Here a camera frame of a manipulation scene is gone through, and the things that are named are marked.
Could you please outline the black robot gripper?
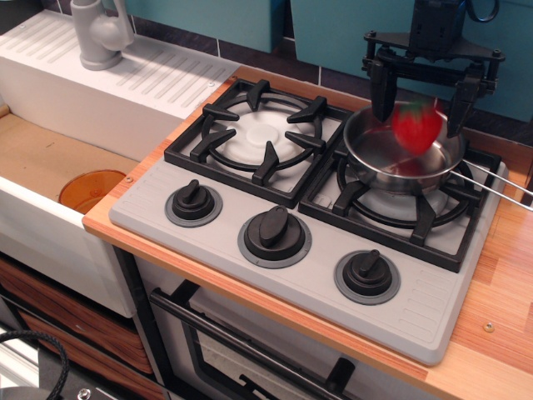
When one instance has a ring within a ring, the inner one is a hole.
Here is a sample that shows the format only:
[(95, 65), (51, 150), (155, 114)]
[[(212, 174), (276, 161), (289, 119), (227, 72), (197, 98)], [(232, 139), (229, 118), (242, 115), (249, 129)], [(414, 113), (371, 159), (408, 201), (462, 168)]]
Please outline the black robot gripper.
[(458, 136), (477, 100), (496, 90), (504, 62), (501, 50), (463, 37), (465, 20), (488, 23), (499, 11), (498, 1), (484, 17), (472, 1), (416, 1), (409, 32), (365, 33), (362, 69), (370, 78), (374, 116), (385, 122), (392, 114), (399, 78), (455, 87), (446, 136)]

